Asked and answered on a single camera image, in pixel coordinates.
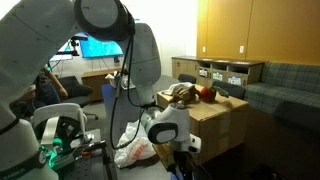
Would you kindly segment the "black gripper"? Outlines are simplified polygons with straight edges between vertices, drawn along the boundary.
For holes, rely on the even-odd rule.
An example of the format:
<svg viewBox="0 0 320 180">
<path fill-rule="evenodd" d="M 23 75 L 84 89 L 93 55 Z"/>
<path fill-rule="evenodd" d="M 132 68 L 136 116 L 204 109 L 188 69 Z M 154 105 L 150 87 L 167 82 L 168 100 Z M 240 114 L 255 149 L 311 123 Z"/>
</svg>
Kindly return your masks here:
<svg viewBox="0 0 320 180">
<path fill-rule="evenodd" d="M 195 180 L 191 158 L 188 152 L 175 151 L 173 153 L 174 162 L 168 167 L 169 174 L 181 173 L 183 180 Z"/>
</svg>

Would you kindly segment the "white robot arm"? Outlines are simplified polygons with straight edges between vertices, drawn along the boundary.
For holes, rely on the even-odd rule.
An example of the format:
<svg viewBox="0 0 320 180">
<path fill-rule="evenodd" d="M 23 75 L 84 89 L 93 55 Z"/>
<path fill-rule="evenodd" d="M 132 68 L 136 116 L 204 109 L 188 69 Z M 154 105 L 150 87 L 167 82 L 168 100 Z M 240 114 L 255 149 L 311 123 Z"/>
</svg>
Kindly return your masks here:
<svg viewBox="0 0 320 180">
<path fill-rule="evenodd" d="M 198 153 L 201 139 L 190 133 L 188 109 L 155 106 L 152 86 L 160 78 L 157 42 L 149 25 L 136 22 L 120 0 L 20 0 L 0 23 L 1 180 L 58 180 L 32 124 L 10 104 L 31 88 L 40 69 L 72 36 L 85 32 L 114 41 L 130 58 L 126 64 L 145 112 L 149 140 L 179 152 Z"/>
</svg>

